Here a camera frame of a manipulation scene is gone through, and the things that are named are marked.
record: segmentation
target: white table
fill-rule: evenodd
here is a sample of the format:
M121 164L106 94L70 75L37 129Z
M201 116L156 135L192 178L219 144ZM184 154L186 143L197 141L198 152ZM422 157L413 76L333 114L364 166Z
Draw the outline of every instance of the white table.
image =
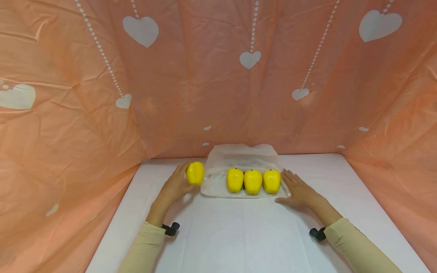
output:
M339 154L280 156L373 241L403 272L429 272L378 202ZM141 164L118 207L87 273L115 273L162 184L184 159ZM351 272L325 241L313 215L268 199L221 199L199 194L173 206L165 223L180 224L167 237L156 273Z

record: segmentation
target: forearm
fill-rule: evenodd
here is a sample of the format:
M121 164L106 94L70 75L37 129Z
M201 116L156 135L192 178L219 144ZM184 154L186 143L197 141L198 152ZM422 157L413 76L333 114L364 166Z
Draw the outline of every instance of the forearm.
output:
M146 222L159 228L162 227L165 215L169 207L170 203L167 202L163 197L158 195L158 197L150 207Z
M343 218L341 214L322 196L318 196L309 206L323 226L328 227Z
M168 207L169 205L160 198L153 202L146 221L131 244L118 273L152 272L164 241L165 230L161 227Z
M399 268L324 198L311 210L326 227L326 239L355 273L400 273Z
M165 230L144 222L123 259L118 273L150 273L163 242Z

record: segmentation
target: orange backdrop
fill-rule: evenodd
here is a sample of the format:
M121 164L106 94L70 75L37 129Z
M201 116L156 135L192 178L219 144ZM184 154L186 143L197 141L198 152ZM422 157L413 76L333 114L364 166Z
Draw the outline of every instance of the orange backdrop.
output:
M0 1L0 271L83 272L138 164L342 153L437 272L435 0Z

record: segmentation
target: heart pattern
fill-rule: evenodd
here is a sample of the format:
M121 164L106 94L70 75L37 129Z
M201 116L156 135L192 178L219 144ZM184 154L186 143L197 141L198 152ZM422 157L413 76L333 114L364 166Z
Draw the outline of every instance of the heart pattern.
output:
M59 208L59 204L54 205L54 206L52 207L52 209L49 210L45 215L46 215L46 216L50 216L50 215L52 215L53 213L55 213L55 212L58 210L58 208Z
M309 89L308 88L304 88L304 89L296 89L296 90L294 90L293 94L291 94L291 96L295 100L300 100L300 99L302 99L303 97L305 97L308 94L309 94Z
M131 106L131 99L132 99L131 94L126 94L122 98L116 100L115 105L118 108L128 109Z
M380 14L371 10L361 20L358 32L364 42L376 40L395 32L402 24L402 18L397 13Z
M254 53L243 52L240 55L240 63L247 69L251 69L261 59L261 52L255 51Z
M123 28L139 44L149 47L158 37L158 24L150 17L135 19L131 16L126 16L123 19Z
M0 91L0 106L10 109L31 109L35 102L35 89L25 83L20 83L12 89Z

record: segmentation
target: translucent bag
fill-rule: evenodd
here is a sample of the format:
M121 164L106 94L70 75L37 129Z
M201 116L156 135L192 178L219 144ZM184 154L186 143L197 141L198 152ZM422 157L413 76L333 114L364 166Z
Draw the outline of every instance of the translucent bag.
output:
M223 198L270 198L290 196L289 191L281 179L281 187L276 194L268 194L261 186L257 195L247 194L241 190L239 193L230 193L226 186L226 175L230 168L238 168L243 172L256 169L261 173L283 168L279 156L271 145L259 144L249 147L244 144L216 145L209 153L205 167L205 180L201 186L201 193L212 197Z

